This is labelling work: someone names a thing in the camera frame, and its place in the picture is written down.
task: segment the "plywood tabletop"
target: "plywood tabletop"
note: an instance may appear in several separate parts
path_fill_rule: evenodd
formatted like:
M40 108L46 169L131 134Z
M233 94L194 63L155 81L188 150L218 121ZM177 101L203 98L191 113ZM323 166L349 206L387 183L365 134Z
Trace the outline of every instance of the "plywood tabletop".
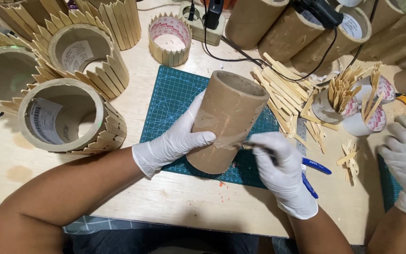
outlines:
M142 38L135 47L121 52L130 81L122 95L111 101L127 124L128 135L122 147L129 147L140 139L159 68L159 63L148 49L148 24L155 15L171 11L176 13L179 7L179 4L171 4L167 0L138 3ZM208 45L208 48L221 58L242 57L223 42L218 47ZM256 50L247 53L259 57ZM348 63L350 59L346 57L343 61ZM212 59L203 51L203 44L193 40L189 59L177 69L205 77L210 77L213 71L224 70L253 79L251 71L254 66L245 61L229 63ZM385 77L392 80L398 68L385 66L384 70ZM398 113L405 111L399 102L385 106L387 112L397 115L396 108L403 108ZM324 142L328 152L322 154L308 135L313 152L308 152L307 157L325 165L333 174L327 176L309 169L308 179L320 197L319 205L341 228L349 242L363 244L384 215L375 147L381 144L386 133L358 141L360 175L359 182L352 187L344 181L345 169L337 166L336 161L343 157L341 142L345 143L353 137L343 128L340 131L325 131L327 137ZM33 177L77 158L80 157L52 154L35 148L21 136L16 117L1 117L0 203ZM279 210L275 197L268 190L169 172L160 172L152 180L139 180L105 202L92 215L250 234L292 236L286 215Z

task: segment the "blue handle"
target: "blue handle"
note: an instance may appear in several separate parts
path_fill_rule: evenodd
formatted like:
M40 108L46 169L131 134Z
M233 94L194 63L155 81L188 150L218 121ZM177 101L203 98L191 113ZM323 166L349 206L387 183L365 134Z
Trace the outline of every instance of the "blue handle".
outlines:
M306 178L306 176L303 174L302 172L302 180L303 180L303 184L306 186L306 188L308 189L309 193L311 193L311 195L313 196L313 198L318 199L319 196L317 195L317 193L314 191L313 187L311 186L311 184L309 184L308 179Z
M331 172L329 169L327 169L327 168L324 167L323 165L320 165L319 163L315 162L314 160L310 160L310 159L303 158L302 163L303 163L304 165L307 165L307 166L309 166L309 167L312 167L312 168L314 168L314 169L317 169L317 170L319 170L319 171L322 171L322 172L326 173L327 175L331 175L331 174L332 174L332 172Z

